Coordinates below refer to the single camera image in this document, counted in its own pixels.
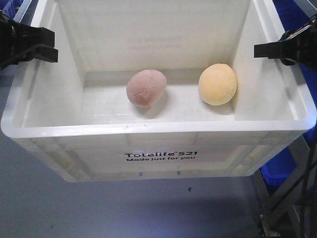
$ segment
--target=blue bin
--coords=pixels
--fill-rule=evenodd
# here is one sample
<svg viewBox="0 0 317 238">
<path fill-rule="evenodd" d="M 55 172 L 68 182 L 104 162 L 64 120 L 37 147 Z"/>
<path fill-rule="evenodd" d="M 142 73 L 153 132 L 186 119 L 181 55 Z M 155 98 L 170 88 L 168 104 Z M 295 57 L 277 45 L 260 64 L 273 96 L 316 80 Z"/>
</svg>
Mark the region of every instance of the blue bin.
<svg viewBox="0 0 317 238">
<path fill-rule="evenodd" d="M 15 16 L 15 9 L 13 0 L 0 0 L 0 9 L 9 18 L 13 19 Z"/>
<path fill-rule="evenodd" d="M 288 148 L 262 166 L 261 172 L 269 190 L 276 190 L 296 168 Z"/>
<path fill-rule="evenodd" d="M 23 3 L 23 0 L 13 0 L 13 4 L 15 7 L 21 6 L 22 3 Z"/>
</svg>

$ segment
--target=metal frame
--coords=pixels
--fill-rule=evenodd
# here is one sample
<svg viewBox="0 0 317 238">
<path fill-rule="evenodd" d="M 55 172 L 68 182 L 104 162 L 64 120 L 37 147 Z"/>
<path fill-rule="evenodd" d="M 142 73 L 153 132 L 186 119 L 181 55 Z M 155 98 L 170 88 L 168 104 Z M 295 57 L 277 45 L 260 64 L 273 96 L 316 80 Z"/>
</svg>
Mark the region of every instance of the metal frame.
<svg viewBox="0 0 317 238">
<path fill-rule="evenodd" d="M 29 8 L 31 1 L 32 0 L 24 0 L 23 1 L 22 5 L 19 8 L 19 11 L 16 13 L 13 20 L 15 20 L 17 22 L 22 21 L 22 18 L 24 17 L 26 10 Z"/>
<path fill-rule="evenodd" d="M 317 13 L 317 0 L 294 0 L 294 2 L 308 17 Z"/>
<path fill-rule="evenodd" d="M 306 169 L 306 162 L 309 154 L 309 147 L 305 139 L 301 136 L 295 140 L 289 147 L 289 150 L 297 164 L 295 170 L 291 173 L 288 179 L 278 188 L 278 190 L 270 197 L 265 187 L 260 171 L 253 175 L 253 181 L 257 189 L 260 203 L 262 206 L 260 221 L 264 230 L 267 230 L 267 237 L 276 237 L 278 234 L 270 229 L 278 222 L 278 220 L 287 213 L 292 221 L 293 228 L 297 237 L 300 237 L 300 220 L 299 209 L 296 205 L 301 197 L 302 181 L 296 182 L 304 174 Z M 314 175 L 316 168 L 314 168 L 309 176 L 308 187 L 314 183 Z M 296 186 L 291 192 L 288 192 L 293 185 Z"/>
</svg>

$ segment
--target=pink ball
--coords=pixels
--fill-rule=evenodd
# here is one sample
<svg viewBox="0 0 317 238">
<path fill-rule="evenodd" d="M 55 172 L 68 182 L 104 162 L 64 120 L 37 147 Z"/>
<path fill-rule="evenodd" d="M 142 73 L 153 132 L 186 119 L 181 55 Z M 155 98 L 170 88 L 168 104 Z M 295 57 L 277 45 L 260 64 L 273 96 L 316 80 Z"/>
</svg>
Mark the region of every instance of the pink ball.
<svg viewBox="0 0 317 238">
<path fill-rule="evenodd" d="M 145 69 L 135 74 L 127 85 L 131 103 L 139 107 L 150 107 L 162 96 L 166 88 L 166 77 L 154 69 Z"/>
</svg>

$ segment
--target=black cable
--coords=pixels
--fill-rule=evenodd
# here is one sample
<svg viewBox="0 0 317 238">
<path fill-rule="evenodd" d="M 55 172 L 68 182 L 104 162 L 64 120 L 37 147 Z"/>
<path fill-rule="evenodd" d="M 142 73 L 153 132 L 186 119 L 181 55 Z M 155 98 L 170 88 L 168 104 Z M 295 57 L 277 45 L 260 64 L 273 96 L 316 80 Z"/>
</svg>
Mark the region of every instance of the black cable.
<svg viewBox="0 0 317 238">
<path fill-rule="evenodd" d="M 311 208 L 311 237 L 317 238 L 317 170 L 315 172 L 314 186 L 313 186 L 313 201 Z"/>
<path fill-rule="evenodd" d="M 300 207 L 300 234 L 301 238 L 305 238 L 305 202 L 307 200 L 307 186 L 308 178 L 311 171 L 312 161 L 315 153 L 317 143 L 317 128 L 315 128 L 313 140 L 310 144 L 310 151 L 306 163 L 306 169 L 304 172 L 303 185 L 302 185 L 302 196 L 301 196 L 301 207 Z"/>
</svg>

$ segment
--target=yellow ball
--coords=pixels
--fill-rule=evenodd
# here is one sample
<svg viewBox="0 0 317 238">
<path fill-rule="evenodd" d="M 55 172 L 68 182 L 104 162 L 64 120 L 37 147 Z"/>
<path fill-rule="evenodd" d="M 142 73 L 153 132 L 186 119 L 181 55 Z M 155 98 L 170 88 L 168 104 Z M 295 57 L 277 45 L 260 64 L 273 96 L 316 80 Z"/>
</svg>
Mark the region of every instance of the yellow ball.
<svg viewBox="0 0 317 238">
<path fill-rule="evenodd" d="M 232 99 L 237 91 L 237 78 L 230 66 L 217 63 L 204 70 L 198 87 L 204 102 L 218 106 Z"/>
</svg>

